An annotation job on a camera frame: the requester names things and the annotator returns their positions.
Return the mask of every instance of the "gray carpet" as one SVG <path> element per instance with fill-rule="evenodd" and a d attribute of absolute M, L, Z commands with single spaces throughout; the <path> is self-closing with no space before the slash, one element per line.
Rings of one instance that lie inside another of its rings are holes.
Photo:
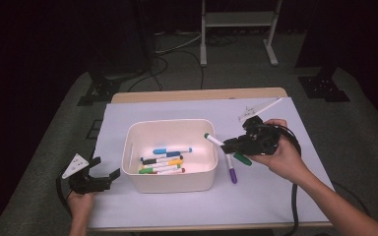
<path fill-rule="evenodd" d="M 204 68 L 203 89 L 282 87 L 292 97 L 305 128 L 332 181 L 338 182 L 358 196 L 373 218 L 378 220 L 378 113 L 359 88 L 358 82 L 342 69 L 334 75 L 337 86 L 344 90 L 350 102 L 328 103 L 324 99 L 307 98 L 297 77 L 315 74 L 315 69 L 295 69 L 304 34 L 276 34 L 275 53 L 280 65 L 273 67 L 262 44 L 264 35 L 240 36 L 226 47 L 208 47 L 208 66 Z M 183 36 L 161 36 L 158 47 L 166 49 L 187 40 Z M 183 50 L 199 58 L 199 47 Z M 200 89 L 201 69 L 188 53 L 162 56 L 167 70 L 157 76 L 163 90 Z M 164 68 L 156 61 L 153 72 Z M 123 83 L 126 91 L 138 79 Z M 77 106 L 91 85 L 84 73 L 77 79 L 45 136 L 16 192 L 0 217 L 1 235 L 67 235 L 70 218 L 57 199 L 55 179 L 61 168 L 75 153 L 89 157 L 95 140 L 86 136 L 94 120 L 102 119 L 105 102 L 92 106 Z M 158 90 L 153 79 L 147 79 L 132 91 Z M 356 207 L 355 197 L 336 186 L 336 190 Z M 274 229 L 274 235 L 289 230 Z M 259 231 L 232 232 L 233 235 L 253 235 Z M 339 235 L 334 228 L 299 227 L 297 235 Z M 206 235 L 193 232 L 193 235 Z M 138 235 L 138 233 L 98 233 L 90 235 Z"/>

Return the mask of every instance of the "yellow marker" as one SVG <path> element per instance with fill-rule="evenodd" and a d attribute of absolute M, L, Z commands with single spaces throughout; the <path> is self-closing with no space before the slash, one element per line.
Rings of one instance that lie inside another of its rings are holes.
<path fill-rule="evenodd" d="M 168 162 L 160 162 L 160 163 L 143 165 L 143 168 L 162 167 L 162 166 L 176 165 L 176 164 L 182 164 L 182 163 L 183 163 L 182 159 L 173 159 Z"/>

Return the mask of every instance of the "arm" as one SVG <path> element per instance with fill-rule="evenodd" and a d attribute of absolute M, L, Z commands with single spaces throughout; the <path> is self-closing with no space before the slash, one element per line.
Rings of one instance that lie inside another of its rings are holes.
<path fill-rule="evenodd" d="M 88 222 L 94 208 L 95 193 L 80 195 L 72 191 L 68 197 L 68 204 L 72 212 L 70 236 L 86 236 Z"/>
<path fill-rule="evenodd" d="M 284 120 L 270 120 L 266 123 L 286 126 Z M 273 155 L 249 157 L 302 188 L 343 235 L 378 235 L 378 222 L 321 182 L 306 167 L 287 138 L 281 137 L 279 147 Z"/>

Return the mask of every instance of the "white shelf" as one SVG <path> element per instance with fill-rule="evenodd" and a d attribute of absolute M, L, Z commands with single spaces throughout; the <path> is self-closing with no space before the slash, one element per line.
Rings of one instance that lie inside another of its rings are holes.
<path fill-rule="evenodd" d="M 207 13 L 206 27 L 268 27 L 275 12 Z"/>

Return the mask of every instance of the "hand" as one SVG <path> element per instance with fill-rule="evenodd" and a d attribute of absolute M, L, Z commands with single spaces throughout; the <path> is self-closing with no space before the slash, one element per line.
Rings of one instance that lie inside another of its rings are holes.
<path fill-rule="evenodd" d="M 279 119 L 271 119 L 265 124 L 287 127 L 286 121 Z M 279 147 L 274 154 L 250 155 L 248 157 L 268 166 L 271 171 L 295 184 L 303 175 L 310 173 L 294 145 L 285 136 L 281 136 Z"/>
<path fill-rule="evenodd" d="M 94 208 L 95 193 L 84 195 L 72 191 L 67 199 L 70 211 L 72 212 L 72 226 L 70 235 L 86 235 L 88 222 Z"/>

